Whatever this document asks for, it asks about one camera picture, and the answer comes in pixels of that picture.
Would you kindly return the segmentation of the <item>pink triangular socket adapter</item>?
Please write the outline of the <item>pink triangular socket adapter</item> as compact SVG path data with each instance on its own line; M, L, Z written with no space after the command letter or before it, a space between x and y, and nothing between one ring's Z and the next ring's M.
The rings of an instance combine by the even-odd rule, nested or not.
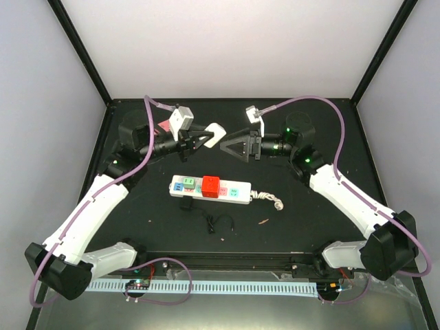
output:
M169 120L165 120L155 124L155 134L161 135L170 131Z

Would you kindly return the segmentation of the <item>white power strip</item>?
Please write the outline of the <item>white power strip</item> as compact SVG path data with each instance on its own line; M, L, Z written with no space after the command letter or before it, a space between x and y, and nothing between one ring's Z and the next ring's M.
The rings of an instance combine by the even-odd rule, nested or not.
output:
M251 189L249 182L224 180L215 176L174 175L169 184L172 197L243 205L251 202Z

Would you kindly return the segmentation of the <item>white plug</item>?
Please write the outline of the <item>white plug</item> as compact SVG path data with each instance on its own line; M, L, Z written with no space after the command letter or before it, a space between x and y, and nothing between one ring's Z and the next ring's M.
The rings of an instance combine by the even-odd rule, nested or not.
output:
M213 133L213 136L205 142L203 145L206 148L211 149L214 147L223 137L226 136L226 130L218 123L212 122L210 123L204 131Z

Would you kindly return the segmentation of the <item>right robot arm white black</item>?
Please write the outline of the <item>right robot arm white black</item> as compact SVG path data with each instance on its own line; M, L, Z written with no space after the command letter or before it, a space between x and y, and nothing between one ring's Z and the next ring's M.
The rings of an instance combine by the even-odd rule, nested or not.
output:
M244 129L228 135L220 149L243 162L286 157L292 176L330 201L361 232L361 241L324 245L312 261L317 275L328 277L338 268L351 267L386 281L418 255L415 219L375 201L326 162L314 148L315 133L309 116L296 111L286 117L281 133Z

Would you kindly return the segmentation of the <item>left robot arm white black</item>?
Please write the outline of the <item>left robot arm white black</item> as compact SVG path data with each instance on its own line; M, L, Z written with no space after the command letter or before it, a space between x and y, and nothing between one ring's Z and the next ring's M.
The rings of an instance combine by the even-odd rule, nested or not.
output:
M36 279L73 300L91 281L114 271L127 269L141 274L148 264L146 249L132 239L94 252L86 252L86 247L113 209L143 178L151 158L176 153L185 162L201 146L211 148L225 134L217 123L207 127L193 124L187 107L172 112L167 129L154 123L151 111L128 112L119 124L112 153L89 191L55 233L25 250Z

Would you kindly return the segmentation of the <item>red plug adapter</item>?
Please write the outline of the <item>red plug adapter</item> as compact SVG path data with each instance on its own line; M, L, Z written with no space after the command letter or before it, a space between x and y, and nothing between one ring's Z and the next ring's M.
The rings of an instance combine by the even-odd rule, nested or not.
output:
M215 176L203 176L201 193L203 197L216 199L219 197L220 179Z

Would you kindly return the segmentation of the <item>green plug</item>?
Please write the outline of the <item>green plug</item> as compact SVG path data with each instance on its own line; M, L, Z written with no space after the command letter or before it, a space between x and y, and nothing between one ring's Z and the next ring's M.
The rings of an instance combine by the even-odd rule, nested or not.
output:
M185 177L183 179L183 185L185 189L194 190L196 186L195 178L193 177Z

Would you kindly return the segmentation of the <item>small black adapter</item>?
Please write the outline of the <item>small black adapter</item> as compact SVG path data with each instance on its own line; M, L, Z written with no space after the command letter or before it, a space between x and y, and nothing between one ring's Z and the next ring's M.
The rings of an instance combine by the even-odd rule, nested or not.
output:
M193 209L193 198L189 196L183 196L181 198L179 207L181 210L191 211Z

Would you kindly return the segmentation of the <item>left controller board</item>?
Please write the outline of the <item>left controller board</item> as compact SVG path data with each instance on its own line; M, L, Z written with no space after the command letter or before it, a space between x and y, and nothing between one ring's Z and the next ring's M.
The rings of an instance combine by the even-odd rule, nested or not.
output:
M133 279L129 280L126 285L126 290L147 290L150 287L151 281L149 279Z

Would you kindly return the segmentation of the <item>controller board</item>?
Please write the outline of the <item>controller board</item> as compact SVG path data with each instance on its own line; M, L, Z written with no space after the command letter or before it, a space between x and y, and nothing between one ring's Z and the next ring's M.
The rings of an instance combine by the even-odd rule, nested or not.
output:
M126 285L126 290L147 290L150 287L151 281L149 279L133 279L129 280Z
M316 283L316 288L318 292L325 294L344 290L343 286L339 283Z

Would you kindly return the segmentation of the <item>right controller board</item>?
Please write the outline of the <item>right controller board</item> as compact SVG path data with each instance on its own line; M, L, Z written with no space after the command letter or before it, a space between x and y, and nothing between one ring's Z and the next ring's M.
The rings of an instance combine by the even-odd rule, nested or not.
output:
M339 283L316 283L316 288L318 292L325 294L344 290L343 286Z

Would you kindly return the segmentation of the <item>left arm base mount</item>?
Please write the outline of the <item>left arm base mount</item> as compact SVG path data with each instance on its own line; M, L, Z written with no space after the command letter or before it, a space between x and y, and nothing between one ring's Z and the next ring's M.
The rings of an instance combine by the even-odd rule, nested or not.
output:
M121 276L146 276L151 273L151 268L155 268L157 264L161 265L162 263L168 263L168 257L153 258L128 268L117 269L113 271L112 274Z

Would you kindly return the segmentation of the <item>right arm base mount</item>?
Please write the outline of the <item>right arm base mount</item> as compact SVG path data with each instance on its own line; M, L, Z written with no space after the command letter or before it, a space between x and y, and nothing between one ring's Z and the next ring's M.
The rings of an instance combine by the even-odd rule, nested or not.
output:
M332 268L324 260L322 253L326 245L312 252L292 252L289 257L289 268L293 275L304 275L307 278L325 280L340 279L347 276L354 279L354 271L348 268Z

